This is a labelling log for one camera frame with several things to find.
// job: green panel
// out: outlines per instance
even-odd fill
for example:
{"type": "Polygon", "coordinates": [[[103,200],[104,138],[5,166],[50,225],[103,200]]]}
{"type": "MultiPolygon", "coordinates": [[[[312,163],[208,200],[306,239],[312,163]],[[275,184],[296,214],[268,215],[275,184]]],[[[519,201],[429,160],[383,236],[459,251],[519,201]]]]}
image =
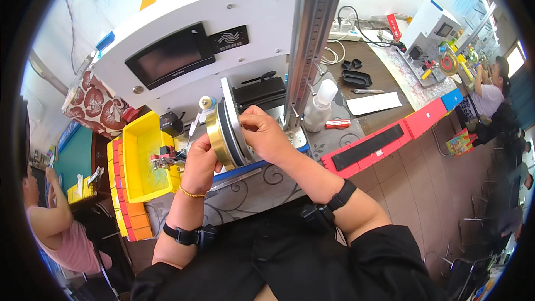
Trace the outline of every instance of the green panel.
{"type": "Polygon", "coordinates": [[[63,192],[78,183],[78,174],[91,175],[91,139],[93,132],[81,126],[65,145],[54,163],[57,174],[63,173],[63,192]]]}

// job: gold bracelet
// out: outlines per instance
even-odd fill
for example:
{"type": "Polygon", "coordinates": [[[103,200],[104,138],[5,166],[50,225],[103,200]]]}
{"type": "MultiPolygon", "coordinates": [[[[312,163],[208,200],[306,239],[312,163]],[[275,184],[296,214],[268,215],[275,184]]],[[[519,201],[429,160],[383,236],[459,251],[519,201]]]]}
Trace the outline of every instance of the gold bracelet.
{"type": "Polygon", "coordinates": [[[182,188],[182,184],[178,185],[178,188],[182,191],[182,193],[184,193],[185,195],[187,195],[188,197],[192,197],[192,198],[204,198],[206,196],[206,194],[203,194],[203,195],[197,195],[197,194],[191,194],[189,192],[186,192],[184,191],[184,189],[182,188]]]}

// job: woman in pink tank top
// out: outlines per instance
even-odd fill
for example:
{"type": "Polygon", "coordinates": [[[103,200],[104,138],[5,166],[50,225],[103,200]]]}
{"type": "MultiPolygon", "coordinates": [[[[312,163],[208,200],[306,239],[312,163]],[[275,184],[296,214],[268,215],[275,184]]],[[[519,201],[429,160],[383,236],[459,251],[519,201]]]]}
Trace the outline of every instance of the woman in pink tank top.
{"type": "MultiPolygon", "coordinates": [[[[100,271],[93,244],[86,236],[84,226],[74,221],[69,202],[59,185],[56,172],[47,168],[50,183],[49,207],[38,207],[37,180],[28,166],[23,179],[23,199],[26,215],[37,243],[57,264],[76,272],[93,274],[100,271]]],[[[106,269],[110,268],[110,256],[100,251],[106,269]]]]}

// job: plastic bottle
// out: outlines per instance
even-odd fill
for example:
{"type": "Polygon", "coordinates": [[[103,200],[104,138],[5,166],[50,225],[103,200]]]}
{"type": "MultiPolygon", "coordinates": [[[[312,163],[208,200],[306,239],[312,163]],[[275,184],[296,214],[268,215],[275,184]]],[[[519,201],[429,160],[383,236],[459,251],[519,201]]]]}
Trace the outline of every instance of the plastic bottle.
{"type": "Polygon", "coordinates": [[[304,128],[316,132],[325,128],[325,122],[331,119],[331,102],[338,92],[338,87],[330,79],[326,79],[319,87],[319,92],[310,98],[304,109],[304,128]]]}

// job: tiled floor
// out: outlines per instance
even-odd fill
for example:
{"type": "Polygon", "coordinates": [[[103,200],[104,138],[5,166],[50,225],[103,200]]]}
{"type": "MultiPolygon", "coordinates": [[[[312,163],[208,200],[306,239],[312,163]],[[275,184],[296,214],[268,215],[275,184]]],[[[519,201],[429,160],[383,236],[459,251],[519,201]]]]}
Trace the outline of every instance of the tiled floor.
{"type": "MultiPolygon", "coordinates": [[[[453,137],[452,123],[458,123],[453,117],[434,128],[443,150],[453,137]]],[[[430,250],[444,253],[448,241],[458,241],[458,220],[472,215],[470,193],[480,190],[491,149],[489,143],[454,159],[444,157],[428,131],[351,180],[381,204],[392,223],[409,227],[423,258],[430,250]]],[[[151,265],[155,244],[155,239],[127,244],[136,273],[151,265]]],[[[430,256],[426,265],[438,280],[441,260],[430,256]]]]}

